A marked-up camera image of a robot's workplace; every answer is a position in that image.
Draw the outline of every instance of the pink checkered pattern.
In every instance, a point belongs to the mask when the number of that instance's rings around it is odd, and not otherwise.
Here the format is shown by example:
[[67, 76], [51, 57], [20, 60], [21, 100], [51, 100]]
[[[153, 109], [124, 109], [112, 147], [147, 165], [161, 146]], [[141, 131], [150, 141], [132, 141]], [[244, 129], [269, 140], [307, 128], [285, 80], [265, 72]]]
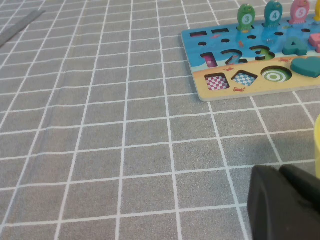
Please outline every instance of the pink checkered pattern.
[[206, 84], [208, 85], [209, 90], [212, 90], [212, 91], [228, 89], [230, 87], [227, 80], [222, 76], [207, 77], [205, 81], [206, 81]]

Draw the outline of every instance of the pink puzzle piece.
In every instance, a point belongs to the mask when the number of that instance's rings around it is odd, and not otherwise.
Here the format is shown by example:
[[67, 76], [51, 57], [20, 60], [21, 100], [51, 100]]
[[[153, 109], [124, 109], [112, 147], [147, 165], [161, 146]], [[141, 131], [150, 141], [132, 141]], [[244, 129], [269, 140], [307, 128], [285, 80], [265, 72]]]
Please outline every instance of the pink puzzle piece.
[[310, 4], [308, 0], [294, 0], [291, 5], [290, 24], [303, 24], [306, 22], [310, 10]]
[[320, 33], [311, 34], [309, 37], [309, 43], [316, 47], [316, 52], [320, 53]]

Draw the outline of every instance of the blue checkered pattern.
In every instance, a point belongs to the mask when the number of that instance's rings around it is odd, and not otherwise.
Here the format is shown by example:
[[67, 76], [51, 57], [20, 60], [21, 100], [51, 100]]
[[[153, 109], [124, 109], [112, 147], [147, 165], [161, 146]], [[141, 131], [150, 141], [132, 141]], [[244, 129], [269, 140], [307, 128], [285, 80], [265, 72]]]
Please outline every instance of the blue checkered pattern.
[[233, 79], [236, 83], [242, 84], [243, 86], [251, 86], [254, 81], [256, 80], [253, 76], [249, 76], [244, 73], [239, 73], [235, 78]]

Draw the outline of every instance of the green circle target pattern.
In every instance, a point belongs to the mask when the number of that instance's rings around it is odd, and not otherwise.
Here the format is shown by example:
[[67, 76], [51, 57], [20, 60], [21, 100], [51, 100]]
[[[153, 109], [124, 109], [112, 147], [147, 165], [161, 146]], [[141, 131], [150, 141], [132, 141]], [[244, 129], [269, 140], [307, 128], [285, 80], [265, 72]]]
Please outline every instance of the green circle target pattern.
[[264, 77], [264, 79], [276, 83], [283, 83], [291, 78], [291, 76], [286, 71], [281, 69], [266, 70], [263, 72], [262, 76]]

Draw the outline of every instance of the table surface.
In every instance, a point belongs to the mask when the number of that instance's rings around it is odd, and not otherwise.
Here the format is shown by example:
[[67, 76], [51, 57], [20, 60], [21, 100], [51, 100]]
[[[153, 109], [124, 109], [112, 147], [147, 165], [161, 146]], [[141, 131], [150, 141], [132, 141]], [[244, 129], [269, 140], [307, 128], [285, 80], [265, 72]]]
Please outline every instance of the table surface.
[[251, 168], [315, 174], [320, 89], [199, 101], [181, 31], [243, 3], [263, 19], [265, 0], [0, 1], [0, 33], [46, 10], [0, 48], [0, 239], [251, 239]]

